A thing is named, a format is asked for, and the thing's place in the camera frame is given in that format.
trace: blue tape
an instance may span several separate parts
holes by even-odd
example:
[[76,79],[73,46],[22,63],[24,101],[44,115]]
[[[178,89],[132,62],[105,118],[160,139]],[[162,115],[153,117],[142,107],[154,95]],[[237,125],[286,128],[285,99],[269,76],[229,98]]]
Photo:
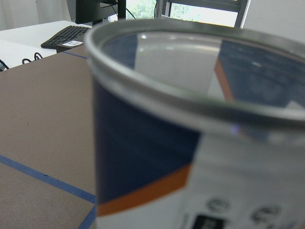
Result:
[[84,221],[78,227],[78,229],[88,229],[96,218],[96,207],[94,206],[91,211],[88,213]]
[[81,55],[78,55],[78,54],[74,54],[74,53],[71,53],[71,52],[67,52],[67,51],[63,51],[63,53],[65,54],[69,54],[69,55],[72,55],[72,56],[77,56],[77,57],[81,57],[83,59],[88,59],[88,57],[85,57],[85,56],[81,56]]
[[60,180],[55,179],[53,177],[50,177],[46,174],[43,174],[43,173],[41,173],[41,172],[39,172],[35,169],[27,167],[23,164],[20,164],[20,163],[18,163],[16,161],[13,161],[13,160],[5,157],[5,156],[2,156],[2,155],[0,155],[0,163],[5,164],[5,165],[7,165],[11,168],[14,168],[14,169],[26,174],[26,175],[29,175],[33,178],[36,178],[40,181],[43,181],[43,182],[45,182],[49,185],[54,186],[54,187],[60,188],[63,191],[71,193],[71,194],[73,194],[73,195],[75,195],[79,198],[82,198],[82,199],[84,199],[84,200],[86,200],[90,203],[95,204],[95,199],[96,199],[95,195],[93,195],[89,192],[86,192],[86,191],[84,191],[80,188],[77,188],[77,187],[69,185],[69,184],[67,184],[63,181],[60,181]]

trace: can rim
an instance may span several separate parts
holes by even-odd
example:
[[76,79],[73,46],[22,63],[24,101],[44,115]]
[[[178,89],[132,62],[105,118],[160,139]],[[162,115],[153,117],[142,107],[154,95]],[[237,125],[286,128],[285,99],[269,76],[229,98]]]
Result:
[[85,37],[89,55],[102,65],[103,71],[115,80],[162,102],[195,113],[224,121],[280,130],[305,130],[305,112],[285,110],[272,106],[241,101],[223,102],[176,86],[162,83],[138,73],[100,51],[107,42],[128,34],[165,31],[197,33],[220,37],[224,40],[258,45],[278,51],[305,62],[305,45],[282,37],[245,29],[229,28],[199,22],[147,19],[119,21],[93,28]]

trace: tin can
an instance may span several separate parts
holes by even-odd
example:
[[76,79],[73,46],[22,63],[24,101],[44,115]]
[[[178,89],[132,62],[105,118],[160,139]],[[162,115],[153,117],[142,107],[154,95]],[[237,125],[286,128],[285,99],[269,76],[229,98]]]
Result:
[[86,37],[103,229],[299,229],[305,46],[176,20]]

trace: window frame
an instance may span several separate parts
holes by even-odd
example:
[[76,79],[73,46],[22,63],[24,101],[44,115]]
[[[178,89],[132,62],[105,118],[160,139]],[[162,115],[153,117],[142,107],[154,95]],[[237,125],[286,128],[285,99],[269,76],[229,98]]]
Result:
[[162,0],[162,14],[170,17],[172,3],[237,12],[235,28],[242,28],[250,0]]

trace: white curtain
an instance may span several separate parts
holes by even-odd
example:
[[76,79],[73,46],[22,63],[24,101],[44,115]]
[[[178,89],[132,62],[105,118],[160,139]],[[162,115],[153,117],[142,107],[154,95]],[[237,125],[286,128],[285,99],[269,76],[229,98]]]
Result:
[[0,0],[0,31],[71,21],[66,0]]

